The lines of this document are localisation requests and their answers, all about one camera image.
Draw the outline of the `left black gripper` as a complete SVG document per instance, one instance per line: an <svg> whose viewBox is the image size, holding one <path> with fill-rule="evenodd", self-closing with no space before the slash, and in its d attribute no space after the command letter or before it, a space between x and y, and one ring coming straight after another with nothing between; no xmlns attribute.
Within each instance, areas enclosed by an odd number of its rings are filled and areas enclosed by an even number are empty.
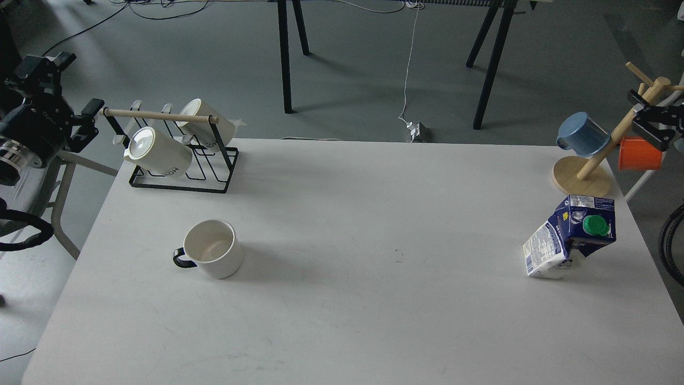
<svg viewBox="0 0 684 385"><path fill-rule="evenodd" d="M105 101L92 98L74 115L62 96L61 74L76 60L76 54L60 52L55 58L27 55L5 81L23 98L2 119L3 141L14 141L39 161L50 161L58 151L80 153L99 134L95 122ZM72 128L78 127L72 134Z"/></svg>

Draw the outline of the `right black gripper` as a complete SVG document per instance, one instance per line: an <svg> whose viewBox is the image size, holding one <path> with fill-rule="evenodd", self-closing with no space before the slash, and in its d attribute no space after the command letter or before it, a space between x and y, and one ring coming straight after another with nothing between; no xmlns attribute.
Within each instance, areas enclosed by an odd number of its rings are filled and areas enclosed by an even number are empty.
<svg viewBox="0 0 684 385"><path fill-rule="evenodd" d="M671 104L664 107L652 106L637 91L631 89L627 94L628 101L633 103L631 130L660 152L669 150L670 142L683 135L683 105ZM666 129L659 129L645 120L662 119Z"/></svg>

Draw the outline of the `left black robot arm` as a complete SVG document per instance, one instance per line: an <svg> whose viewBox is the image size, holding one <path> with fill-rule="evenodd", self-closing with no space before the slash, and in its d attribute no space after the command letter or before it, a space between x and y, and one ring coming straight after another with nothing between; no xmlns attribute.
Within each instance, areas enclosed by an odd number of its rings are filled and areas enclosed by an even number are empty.
<svg viewBox="0 0 684 385"><path fill-rule="evenodd" d="M116 176L115 169L79 156L98 135L96 115L104 106L93 98L76 114L62 96L61 75L76 55L26 56L5 85L22 103L2 118L2 236L26 227L36 234L2 251L20 251L56 237L73 258L79 248L61 226L76 166Z"/></svg>

